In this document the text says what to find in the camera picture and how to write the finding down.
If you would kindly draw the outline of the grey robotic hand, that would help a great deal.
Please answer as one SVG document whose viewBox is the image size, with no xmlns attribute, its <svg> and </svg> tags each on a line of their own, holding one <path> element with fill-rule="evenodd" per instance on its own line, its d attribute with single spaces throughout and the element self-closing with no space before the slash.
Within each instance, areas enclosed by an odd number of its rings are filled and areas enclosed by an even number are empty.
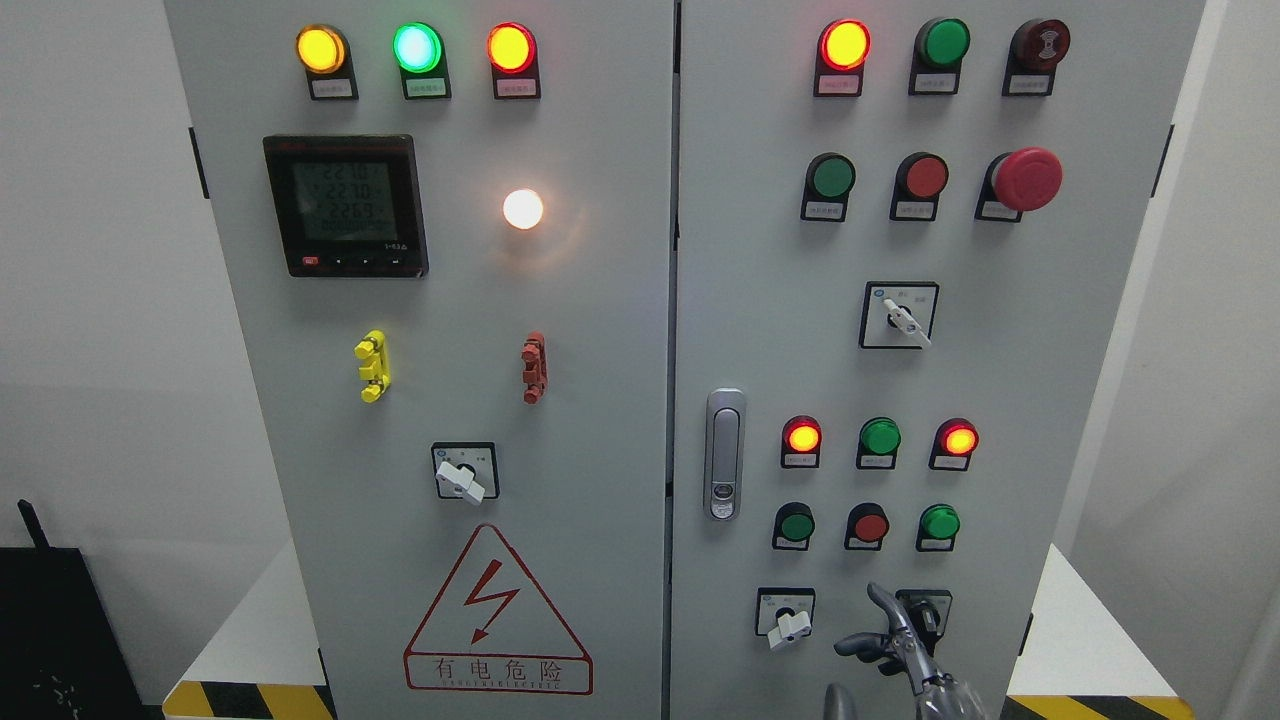
<svg viewBox="0 0 1280 720">
<path fill-rule="evenodd" d="M 905 674 L 916 719 L 992 719 L 972 685 L 945 671 L 934 659 L 940 641 L 923 641 L 906 609 L 883 585 L 867 585 L 870 601 L 888 621 L 884 633 L 859 632 L 835 642 L 835 652 L 877 664 L 884 676 Z"/>
</svg>

